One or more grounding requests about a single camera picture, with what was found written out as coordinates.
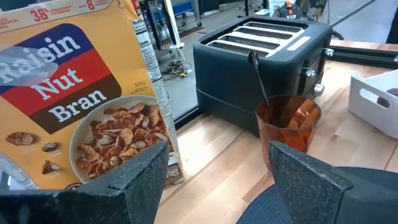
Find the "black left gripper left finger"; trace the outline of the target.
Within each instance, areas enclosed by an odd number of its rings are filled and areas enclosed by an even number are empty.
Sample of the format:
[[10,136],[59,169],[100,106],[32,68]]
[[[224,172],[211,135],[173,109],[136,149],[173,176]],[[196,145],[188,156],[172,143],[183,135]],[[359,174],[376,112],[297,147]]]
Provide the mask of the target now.
[[153,223],[168,159],[162,141],[75,190],[1,192],[1,223]]

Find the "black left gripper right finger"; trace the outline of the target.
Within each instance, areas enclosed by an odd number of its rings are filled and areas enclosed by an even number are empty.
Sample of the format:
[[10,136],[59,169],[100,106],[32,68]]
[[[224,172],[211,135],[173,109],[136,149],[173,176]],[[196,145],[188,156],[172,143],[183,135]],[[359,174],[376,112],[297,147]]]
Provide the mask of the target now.
[[397,223],[397,173],[337,167],[269,144],[276,186],[294,223]]

